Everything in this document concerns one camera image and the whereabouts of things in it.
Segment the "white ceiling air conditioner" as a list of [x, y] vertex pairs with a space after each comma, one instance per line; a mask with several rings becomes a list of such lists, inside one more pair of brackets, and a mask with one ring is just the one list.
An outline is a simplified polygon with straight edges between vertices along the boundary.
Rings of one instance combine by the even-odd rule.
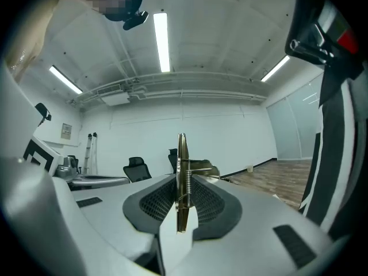
[[125, 92], [120, 84], [101, 88], [97, 95], [108, 106], [117, 106], [130, 103], [129, 94]]

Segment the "ceiling strip light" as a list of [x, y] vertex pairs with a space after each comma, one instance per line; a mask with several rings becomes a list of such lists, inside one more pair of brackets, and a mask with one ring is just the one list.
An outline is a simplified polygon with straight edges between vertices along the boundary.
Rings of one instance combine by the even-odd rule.
[[64, 83], [68, 88], [70, 88], [73, 92], [80, 95], [83, 91], [74, 83], [72, 83], [64, 74], [62, 74], [55, 66], [50, 66], [49, 71], [58, 78], [62, 83]]
[[288, 61], [290, 56], [285, 55], [260, 81], [268, 81], [276, 72], [278, 72]]
[[160, 70], [161, 72], [170, 72], [167, 13], [156, 13], [153, 19]]

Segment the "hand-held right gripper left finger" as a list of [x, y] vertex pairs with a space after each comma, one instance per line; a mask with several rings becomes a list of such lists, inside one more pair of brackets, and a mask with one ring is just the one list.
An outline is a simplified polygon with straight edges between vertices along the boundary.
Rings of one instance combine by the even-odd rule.
[[163, 230], [140, 201], [174, 193], [174, 176], [122, 186], [71, 191], [53, 178], [56, 197], [84, 274], [149, 274], [149, 263], [164, 266]]

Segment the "black white striped backpack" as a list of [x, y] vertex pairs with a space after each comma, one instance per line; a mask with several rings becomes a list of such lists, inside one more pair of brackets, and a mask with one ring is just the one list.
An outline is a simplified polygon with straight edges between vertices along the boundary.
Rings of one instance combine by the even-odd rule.
[[368, 52], [333, 0], [296, 0], [285, 52], [323, 70], [299, 211], [333, 239], [351, 235], [368, 211]]

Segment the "person's mustard t-shirt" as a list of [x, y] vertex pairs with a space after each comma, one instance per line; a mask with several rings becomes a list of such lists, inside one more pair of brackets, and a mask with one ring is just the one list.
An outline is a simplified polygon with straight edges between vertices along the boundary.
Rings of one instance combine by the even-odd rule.
[[16, 83], [20, 83], [26, 69], [40, 54], [48, 24], [59, 1], [33, 0], [16, 21], [3, 55]]

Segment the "black office chair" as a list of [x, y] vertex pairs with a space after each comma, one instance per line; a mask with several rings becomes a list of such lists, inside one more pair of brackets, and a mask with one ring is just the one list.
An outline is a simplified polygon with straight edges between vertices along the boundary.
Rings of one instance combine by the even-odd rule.
[[68, 155], [68, 157], [70, 158], [72, 168], [76, 169], [76, 172], [80, 174], [81, 167], [79, 167], [79, 159], [77, 159], [75, 155]]
[[129, 164], [123, 167], [123, 171], [132, 183], [152, 178], [148, 166], [141, 157], [129, 158]]
[[172, 166], [173, 173], [176, 174], [177, 173], [178, 150], [176, 148], [173, 148], [173, 149], [170, 149], [169, 152], [170, 153], [168, 155], [168, 159]]

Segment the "beige wall panel box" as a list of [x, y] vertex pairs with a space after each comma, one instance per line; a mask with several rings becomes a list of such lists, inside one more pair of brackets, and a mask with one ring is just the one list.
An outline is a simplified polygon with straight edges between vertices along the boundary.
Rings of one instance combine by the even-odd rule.
[[68, 125], [68, 124], [63, 123], [60, 138], [70, 140], [71, 139], [71, 131], [72, 131], [72, 125]]

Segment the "white ceiling pipes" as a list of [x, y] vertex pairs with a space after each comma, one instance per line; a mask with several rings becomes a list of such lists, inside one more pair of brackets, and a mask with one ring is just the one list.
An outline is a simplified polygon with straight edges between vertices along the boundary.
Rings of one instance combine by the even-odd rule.
[[263, 102], [267, 84], [226, 72], [177, 71], [120, 79], [85, 91], [67, 101], [72, 106], [100, 103], [103, 97], [127, 94], [129, 100], [223, 98]]

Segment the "aluminium ladder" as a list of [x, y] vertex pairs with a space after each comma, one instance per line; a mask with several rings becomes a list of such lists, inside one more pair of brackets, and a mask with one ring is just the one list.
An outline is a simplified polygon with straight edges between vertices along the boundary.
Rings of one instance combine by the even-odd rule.
[[83, 173], [86, 175], [98, 174], [97, 170], [97, 133], [89, 133], [83, 163]]

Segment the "black chair headrest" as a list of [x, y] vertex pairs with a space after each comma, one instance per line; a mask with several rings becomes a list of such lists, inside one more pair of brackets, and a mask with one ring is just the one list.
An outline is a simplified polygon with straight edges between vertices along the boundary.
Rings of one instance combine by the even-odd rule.
[[52, 116], [49, 110], [46, 108], [46, 106], [43, 103], [38, 103], [35, 105], [36, 110], [41, 114], [42, 120], [39, 123], [39, 126], [44, 123], [44, 121], [51, 121]]

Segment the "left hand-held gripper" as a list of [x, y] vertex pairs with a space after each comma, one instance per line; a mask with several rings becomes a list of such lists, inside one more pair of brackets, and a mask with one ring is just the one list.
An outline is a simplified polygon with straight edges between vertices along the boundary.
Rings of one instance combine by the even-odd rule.
[[104, 175], [78, 175], [72, 168], [70, 158], [63, 156], [43, 141], [33, 136], [24, 152], [23, 158], [43, 168], [50, 176], [71, 183], [73, 187], [113, 187], [130, 184], [128, 178]]

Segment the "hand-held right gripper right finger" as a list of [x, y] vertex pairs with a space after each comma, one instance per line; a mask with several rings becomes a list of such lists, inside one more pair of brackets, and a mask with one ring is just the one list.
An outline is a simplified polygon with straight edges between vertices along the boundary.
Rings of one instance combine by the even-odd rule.
[[290, 276], [297, 265], [275, 233], [287, 225], [319, 256], [332, 239], [318, 225], [281, 200], [218, 179], [197, 181], [238, 199], [241, 215], [221, 239], [195, 241], [172, 276]]

